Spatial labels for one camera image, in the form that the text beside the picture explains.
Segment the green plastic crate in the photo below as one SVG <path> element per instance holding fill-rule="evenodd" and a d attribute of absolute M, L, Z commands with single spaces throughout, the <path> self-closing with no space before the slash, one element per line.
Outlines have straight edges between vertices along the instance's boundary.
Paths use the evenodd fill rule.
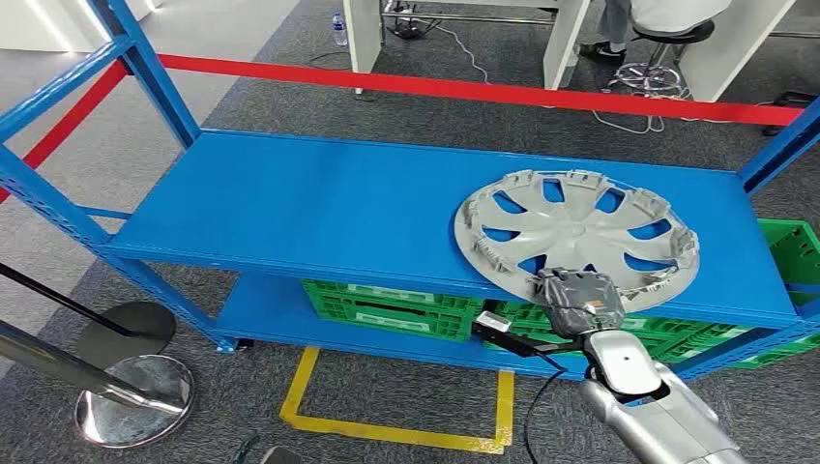
<path fill-rule="evenodd" d="M 820 284 L 820 241 L 804 220 L 758 219 L 769 250 L 787 283 Z M 792 303 L 805 305 L 820 295 L 789 292 Z"/>
<path fill-rule="evenodd" d="M 437 296 L 445 304 L 436 305 L 355 292 L 322 291 L 314 285 L 304 288 L 316 315 L 322 319 L 451 341 L 469 338 L 472 322 L 482 310 L 480 299 Z"/>
<path fill-rule="evenodd" d="M 495 302 L 492 309 L 496 314 L 510 320 L 514 326 L 537 324 L 549 330 L 549 321 L 543 309 L 530 303 Z M 659 317 L 628 316 L 624 319 L 621 329 L 651 339 L 682 340 L 690 334 L 709 327 L 708 323 L 665 319 Z"/>
<path fill-rule="evenodd" d="M 555 333 L 551 333 L 549 330 L 549 326 L 546 326 L 545 324 L 535 324 L 532 322 L 518 322 L 510 326 L 511 333 L 516 335 L 527 336 L 535 340 L 547 341 L 550 343 L 566 343 L 569 341 L 564 338 L 561 338 Z M 662 353 L 666 351 L 677 342 L 677 340 L 669 340 L 663 337 L 652 337 L 650 334 L 646 333 L 637 334 L 636 336 L 640 338 L 641 342 L 646 347 L 647 351 L 651 356 L 654 356 L 655 353 Z M 497 345 L 494 345 L 489 342 L 485 342 L 484 346 L 492 349 L 501 349 Z M 567 354 L 583 356 L 581 353 L 575 352 Z"/>
<path fill-rule="evenodd" d="M 305 279 L 302 280 L 302 287 L 305 288 L 305 291 L 308 293 L 319 291 L 365 296 L 384 300 L 388 302 L 388 304 L 398 301 L 435 307 L 464 308 L 467 310 L 481 308 L 484 304 L 484 299 L 482 298 L 435 295 L 432 293 L 411 292 L 408 290 L 396 290 L 394 288 L 373 287 L 353 283 L 328 282 L 325 280 Z"/>
<path fill-rule="evenodd" d="M 749 327 L 731 324 L 707 324 L 700 331 L 687 336 L 664 352 L 658 353 L 658 361 L 663 363 L 685 361 L 750 330 Z"/>
<path fill-rule="evenodd" d="M 740 362 L 735 362 L 732 367 L 740 369 L 756 369 L 764 365 L 776 363 L 784 358 L 799 355 L 806 351 L 813 350 L 820 346 L 820 333 L 801 338 L 787 345 L 778 346 L 776 349 L 762 355 L 752 356 Z"/>

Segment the water bottle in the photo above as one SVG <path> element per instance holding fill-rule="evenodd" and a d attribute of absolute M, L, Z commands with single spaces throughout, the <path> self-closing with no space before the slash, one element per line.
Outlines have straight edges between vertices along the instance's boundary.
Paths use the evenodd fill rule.
<path fill-rule="evenodd" d="M 334 30 L 334 42 L 338 46 L 347 46 L 347 30 L 344 27 L 344 19 L 341 18 L 341 13 L 334 14 L 333 21 L 331 21 Z"/>

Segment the white desk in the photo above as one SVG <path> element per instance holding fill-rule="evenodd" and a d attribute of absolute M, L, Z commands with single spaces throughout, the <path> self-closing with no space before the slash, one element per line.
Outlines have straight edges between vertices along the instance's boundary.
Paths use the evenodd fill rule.
<path fill-rule="evenodd" d="M 448 3 L 557 8 L 558 17 L 543 55 L 545 89 L 558 88 L 589 8 L 589 0 L 450 0 Z M 699 102 L 719 99 L 794 3 L 795 0 L 735 0 L 715 17 L 712 37 L 689 45 L 679 64 L 692 97 Z M 370 73 L 381 50 L 379 2 L 344 0 L 344 13 L 352 69 L 356 73 Z"/>
<path fill-rule="evenodd" d="M 430 0 L 418 0 L 416 3 Z M 589 0 L 449 0 L 446 3 L 503 7 L 557 8 L 549 43 L 543 55 L 543 87 L 557 89 L 572 53 L 578 30 L 589 8 Z M 378 0 L 344 0 L 351 68 L 370 73 L 381 51 Z"/>

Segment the shelf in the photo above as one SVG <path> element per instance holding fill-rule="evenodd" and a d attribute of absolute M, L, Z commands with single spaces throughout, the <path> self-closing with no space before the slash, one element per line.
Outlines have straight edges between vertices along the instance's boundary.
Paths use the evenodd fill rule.
<path fill-rule="evenodd" d="M 533 375 L 555 372 L 541 358 L 520 358 L 487 349 L 476 338 L 457 343 L 319 319 L 299 280 L 292 277 L 243 275 L 225 302 L 217 326 L 221 334 L 229 336 L 372 356 Z M 587 365 L 584 358 L 567 355 L 552 358 L 570 370 L 562 378 L 580 380 L 583 377 Z"/>
<path fill-rule="evenodd" d="M 522 169 L 597 171 L 665 197 L 700 237 L 691 287 L 647 315 L 800 320 L 734 172 L 206 130 L 106 246 L 127 258 L 515 300 L 454 242 L 456 208 Z"/>

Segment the red barrier tape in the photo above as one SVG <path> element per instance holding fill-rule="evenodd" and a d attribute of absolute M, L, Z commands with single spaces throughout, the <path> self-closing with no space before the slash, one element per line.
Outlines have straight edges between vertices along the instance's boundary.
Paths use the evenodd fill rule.
<path fill-rule="evenodd" d="M 80 97 L 77 103 L 72 106 L 72 109 L 68 110 L 60 121 L 23 157 L 23 162 L 32 169 L 37 169 L 39 165 L 43 164 L 43 161 L 54 153 L 54 150 L 71 135 L 74 129 L 79 126 L 79 123 L 103 101 L 125 76 L 125 67 L 119 61 L 115 61 L 94 82 L 85 95 Z M 0 203 L 6 201 L 8 197 L 9 193 L 0 188 Z"/>
<path fill-rule="evenodd" d="M 179 55 L 161 54 L 160 61 L 166 68 L 199 73 L 240 75 L 336 87 L 358 87 L 382 92 L 478 102 L 554 106 L 565 109 L 597 110 L 607 113 L 663 116 L 667 118 L 708 119 L 761 126 L 788 126 L 802 111 L 797 108 L 779 106 L 647 99 L 629 95 L 543 90 L 504 84 L 486 85 L 477 82 L 390 74 L 328 71 L 298 66 L 248 63 Z"/>

